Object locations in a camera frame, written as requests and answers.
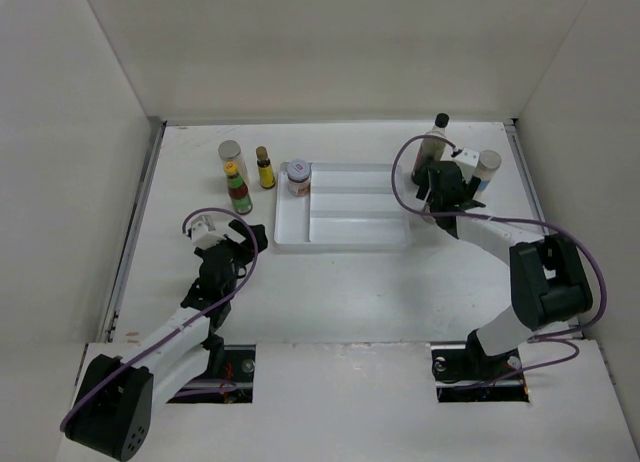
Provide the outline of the tall dark sauce bottle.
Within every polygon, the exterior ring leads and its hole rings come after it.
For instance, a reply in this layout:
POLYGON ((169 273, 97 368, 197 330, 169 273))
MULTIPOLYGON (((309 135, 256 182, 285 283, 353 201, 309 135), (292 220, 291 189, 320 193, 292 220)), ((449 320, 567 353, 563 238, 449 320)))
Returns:
POLYGON ((425 138, 421 141, 417 156, 411 173, 411 181, 418 185, 420 183, 423 166, 427 161, 439 161, 447 147, 447 137, 445 134, 449 124, 449 115, 439 113, 435 117, 433 127, 425 133, 425 138))

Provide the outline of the red chili sauce bottle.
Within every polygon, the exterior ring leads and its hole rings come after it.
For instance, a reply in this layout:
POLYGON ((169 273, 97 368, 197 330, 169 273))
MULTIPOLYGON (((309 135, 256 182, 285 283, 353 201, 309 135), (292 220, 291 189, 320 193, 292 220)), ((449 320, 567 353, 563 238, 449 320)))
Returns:
POLYGON ((227 191, 233 209, 240 215, 246 215, 253 209, 253 203, 249 194, 248 186, 239 172, 238 165, 233 161, 228 161, 223 167, 227 191))

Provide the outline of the blue label white powder jar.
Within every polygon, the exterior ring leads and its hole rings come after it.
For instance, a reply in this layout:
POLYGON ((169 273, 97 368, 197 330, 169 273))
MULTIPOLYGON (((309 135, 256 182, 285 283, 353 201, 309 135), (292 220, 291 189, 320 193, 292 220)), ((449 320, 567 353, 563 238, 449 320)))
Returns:
POLYGON ((473 177, 479 181, 474 197, 480 198, 495 173, 502 164, 502 157, 493 150, 483 150, 479 154, 478 162, 473 173, 473 177))

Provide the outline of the small yellow label bottle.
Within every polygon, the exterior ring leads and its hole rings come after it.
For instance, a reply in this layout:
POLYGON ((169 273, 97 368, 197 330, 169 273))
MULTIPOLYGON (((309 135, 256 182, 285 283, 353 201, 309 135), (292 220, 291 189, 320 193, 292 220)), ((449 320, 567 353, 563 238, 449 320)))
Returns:
POLYGON ((276 178, 267 149, 264 146, 256 148, 256 158, 260 186, 263 189, 274 188, 276 186, 276 178))

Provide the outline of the silver lid clear jar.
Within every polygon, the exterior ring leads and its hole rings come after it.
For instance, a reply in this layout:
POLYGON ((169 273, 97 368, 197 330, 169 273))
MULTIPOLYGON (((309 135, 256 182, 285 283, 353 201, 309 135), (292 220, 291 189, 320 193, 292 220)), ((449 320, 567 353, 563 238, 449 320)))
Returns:
POLYGON ((235 162, 240 175, 246 183, 249 183, 248 171, 242 149, 235 140, 225 140, 218 147, 218 155, 224 164, 227 162, 235 162))

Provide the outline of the red lid spice jar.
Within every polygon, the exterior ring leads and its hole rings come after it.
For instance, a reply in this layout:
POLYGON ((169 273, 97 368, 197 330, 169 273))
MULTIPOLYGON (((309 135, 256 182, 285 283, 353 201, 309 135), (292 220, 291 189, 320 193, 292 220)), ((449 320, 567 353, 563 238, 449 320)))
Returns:
POLYGON ((297 197, 310 193, 311 166, 302 159, 291 160, 286 168, 289 192, 297 197))

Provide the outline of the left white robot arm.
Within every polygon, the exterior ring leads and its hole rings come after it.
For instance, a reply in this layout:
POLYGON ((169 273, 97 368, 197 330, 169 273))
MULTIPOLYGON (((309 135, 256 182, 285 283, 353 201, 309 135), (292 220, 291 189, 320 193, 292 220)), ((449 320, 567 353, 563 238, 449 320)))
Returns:
POLYGON ((147 338, 118 356, 99 354, 89 362, 60 425, 68 440, 128 461, 140 450, 158 409, 173 399, 208 395, 188 385, 223 372, 224 341, 217 332, 268 246, 262 224, 235 217, 228 230, 240 238, 215 228, 206 213, 184 224, 200 260, 196 279, 173 315, 147 338))

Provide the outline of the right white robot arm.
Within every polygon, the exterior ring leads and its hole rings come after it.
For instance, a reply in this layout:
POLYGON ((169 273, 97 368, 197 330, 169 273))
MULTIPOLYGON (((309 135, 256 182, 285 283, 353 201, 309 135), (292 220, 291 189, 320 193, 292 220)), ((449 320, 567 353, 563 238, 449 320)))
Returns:
POLYGON ((436 349, 432 370, 444 383, 479 383, 519 370, 517 348, 555 322, 589 311, 593 296, 578 247, 559 230, 541 235, 524 222, 493 217, 474 198, 476 177, 465 179, 454 161, 429 161, 416 176, 418 198, 437 226, 503 262, 509 270, 510 304, 473 330, 461 349, 436 349))

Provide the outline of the white divided organizer tray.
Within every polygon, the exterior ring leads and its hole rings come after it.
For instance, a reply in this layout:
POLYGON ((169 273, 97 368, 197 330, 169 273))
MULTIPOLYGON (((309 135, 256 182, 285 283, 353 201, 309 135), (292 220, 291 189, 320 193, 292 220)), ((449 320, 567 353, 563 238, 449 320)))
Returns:
POLYGON ((402 251, 410 243, 402 169, 390 164, 312 162, 310 193, 289 191, 278 169, 273 242, 282 252, 402 251))

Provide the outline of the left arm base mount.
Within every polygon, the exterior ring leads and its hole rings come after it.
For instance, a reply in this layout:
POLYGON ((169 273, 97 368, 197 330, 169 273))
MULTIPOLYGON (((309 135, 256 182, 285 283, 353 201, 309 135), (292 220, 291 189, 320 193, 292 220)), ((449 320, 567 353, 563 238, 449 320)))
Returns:
POLYGON ((255 345, 229 345, 218 335, 203 347, 209 351, 205 371, 192 379, 169 404, 250 404, 256 371, 255 345))

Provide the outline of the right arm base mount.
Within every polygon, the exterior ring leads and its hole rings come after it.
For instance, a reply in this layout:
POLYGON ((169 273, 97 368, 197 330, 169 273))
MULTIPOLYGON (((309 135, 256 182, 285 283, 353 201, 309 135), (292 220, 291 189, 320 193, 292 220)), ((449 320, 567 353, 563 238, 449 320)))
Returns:
POLYGON ((529 402, 517 348, 488 356, 472 332, 465 342, 436 343, 431 371, 440 403, 529 402))

